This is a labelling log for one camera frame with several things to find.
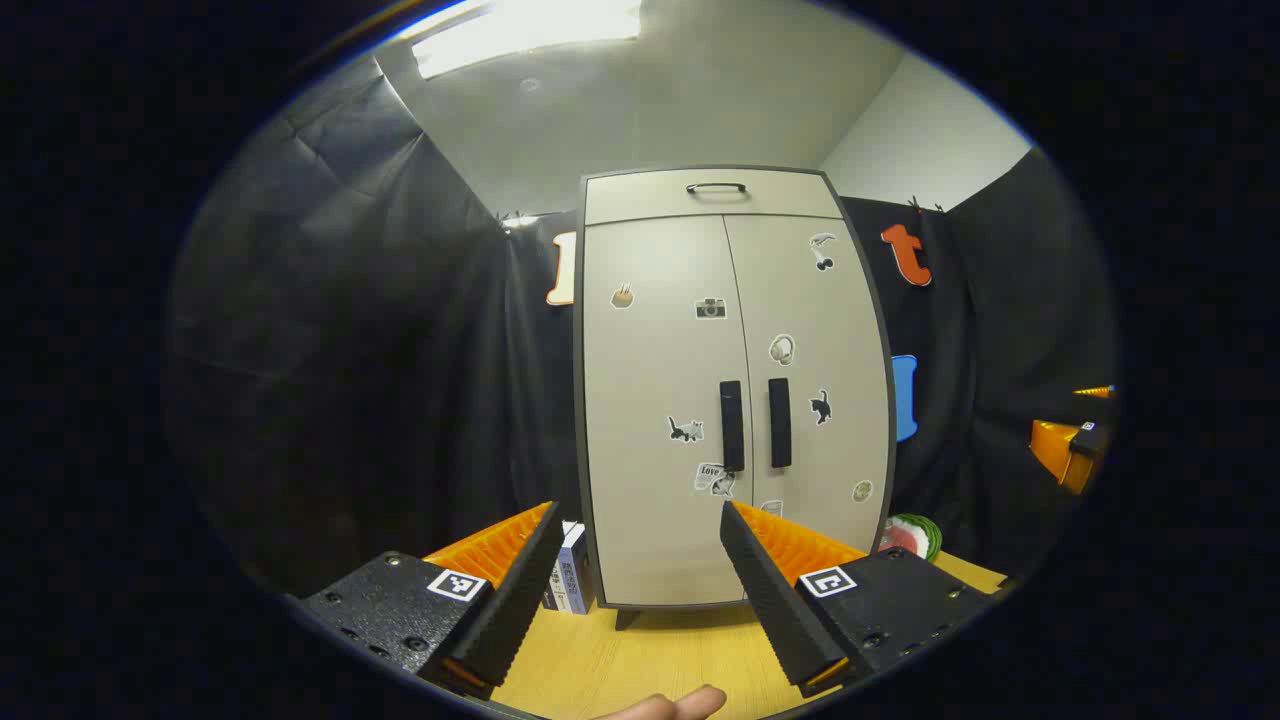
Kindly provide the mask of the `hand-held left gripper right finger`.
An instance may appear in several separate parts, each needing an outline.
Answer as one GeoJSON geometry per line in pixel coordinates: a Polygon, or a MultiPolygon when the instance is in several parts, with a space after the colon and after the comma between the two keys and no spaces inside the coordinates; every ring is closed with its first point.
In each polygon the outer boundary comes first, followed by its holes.
{"type": "Polygon", "coordinates": [[[895,671],[986,615],[996,596],[900,547],[863,553],[724,502],[719,539],[803,697],[895,671]]]}

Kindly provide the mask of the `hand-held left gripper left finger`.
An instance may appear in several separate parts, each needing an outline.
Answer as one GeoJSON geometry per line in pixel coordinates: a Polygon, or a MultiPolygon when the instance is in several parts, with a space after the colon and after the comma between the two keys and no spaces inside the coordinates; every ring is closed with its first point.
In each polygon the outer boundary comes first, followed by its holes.
{"type": "Polygon", "coordinates": [[[387,551],[300,601],[375,664],[479,700],[506,682],[564,538],[539,503],[419,557],[387,551]]]}

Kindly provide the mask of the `grey double-door shoe cabinet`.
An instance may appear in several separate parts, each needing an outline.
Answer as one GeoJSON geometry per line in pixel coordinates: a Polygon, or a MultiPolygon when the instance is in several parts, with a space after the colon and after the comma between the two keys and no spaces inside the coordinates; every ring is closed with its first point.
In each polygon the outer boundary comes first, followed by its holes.
{"type": "MultiPolygon", "coordinates": [[[[888,498],[884,502],[884,519],[888,514],[890,500],[893,487],[895,455],[897,447],[896,398],[893,387],[893,370],[890,352],[890,338],[884,324],[884,314],[876,288],[870,263],[860,243],[852,219],[837,195],[832,182],[826,173],[817,169],[800,169],[787,167],[754,167],[754,165],[701,165],[701,167],[664,167],[636,170],[612,170],[595,176],[585,176],[580,184],[579,228],[576,231],[576,259],[573,277],[573,400],[577,430],[579,451],[579,487],[581,492],[582,515],[590,534],[589,553],[594,565],[596,602],[603,609],[612,609],[617,614],[616,625],[625,629],[635,618],[645,612],[681,612],[703,611],[710,609],[735,607],[740,603],[727,603],[718,606],[695,607],[668,607],[668,609],[639,609],[639,607],[609,607],[602,601],[600,574],[596,569],[596,551],[594,547],[594,534],[591,529],[591,514],[585,509],[585,502],[590,493],[586,487],[588,473],[585,469],[586,451],[584,442],[582,420],[582,350],[581,350],[581,316],[577,310],[577,293],[581,290],[579,278],[582,268],[580,249],[585,229],[589,225],[631,222],[667,217],[700,217],[718,215],[726,222],[732,215],[769,215],[769,217],[818,217],[833,218],[845,222],[851,237],[858,243],[867,274],[869,277],[870,291],[877,302],[879,318],[883,324],[886,348],[890,356],[891,397],[893,402],[893,428],[895,447],[892,480],[888,487],[888,498]]],[[[748,443],[745,465],[751,473],[751,489],[746,498],[728,498],[760,509],[765,512],[783,518],[780,505],[756,506],[753,502],[755,487],[754,461],[751,451],[753,441],[753,414],[749,398],[749,378],[745,392],[745,442],[748,443]]]]}

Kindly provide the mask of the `grey cabinet door headphone sticker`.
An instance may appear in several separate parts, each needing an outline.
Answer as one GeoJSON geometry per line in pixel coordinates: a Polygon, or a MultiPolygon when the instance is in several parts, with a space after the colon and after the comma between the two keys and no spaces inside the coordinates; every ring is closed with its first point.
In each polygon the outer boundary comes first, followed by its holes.
{"type": "Polygon", "coordinates": [[[864,553],[892,480],[883,324],[845,222],[724,222],[745,333],[756,506],[864,553]]]}

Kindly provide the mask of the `grey cabinet door camera sticker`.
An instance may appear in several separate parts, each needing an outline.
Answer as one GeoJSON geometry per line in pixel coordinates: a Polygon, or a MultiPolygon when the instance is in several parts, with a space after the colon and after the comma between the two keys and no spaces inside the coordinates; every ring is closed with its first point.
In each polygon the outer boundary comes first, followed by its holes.
{"type": "Polygon", "coordinates": [[[585,509],[609,607],[740,603],[721,511],[746,498],[748,369],[724,220],[589,225],[580,249],[585,509]]]}

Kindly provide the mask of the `blue and white box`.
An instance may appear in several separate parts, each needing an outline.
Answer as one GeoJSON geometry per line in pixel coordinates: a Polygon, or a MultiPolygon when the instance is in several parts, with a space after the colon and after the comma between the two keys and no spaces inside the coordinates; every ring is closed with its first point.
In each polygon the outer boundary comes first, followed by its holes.
{"type": "Polygon", "coordinates": [[[541,606],[557,612],[588,615],[594,602],[594,588],[586,528],[580,521],[562,521],[561,528],[563,541],[543,591],[541,606]]]}

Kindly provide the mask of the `toy watermelon slice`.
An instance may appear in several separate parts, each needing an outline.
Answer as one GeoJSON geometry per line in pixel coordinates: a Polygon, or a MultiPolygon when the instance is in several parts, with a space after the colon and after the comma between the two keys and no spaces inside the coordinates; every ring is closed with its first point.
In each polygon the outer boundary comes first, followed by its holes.
{"type": "Polygon", "coordinates": [[[942,548],[942,532],[929,518],[902,512],[884,520],[878,551],[904,550],[933,562],[942,548]]]}

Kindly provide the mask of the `ceiling light panel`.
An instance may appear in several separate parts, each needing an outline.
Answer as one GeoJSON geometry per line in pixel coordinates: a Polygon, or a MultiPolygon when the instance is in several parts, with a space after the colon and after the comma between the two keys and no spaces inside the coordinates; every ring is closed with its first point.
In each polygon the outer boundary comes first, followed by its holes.
{"type": "Polygon", "coordinates": [[[541,47],[634,40],[643,0],[465,0],[401,37],[422,79],[541,47]]]}

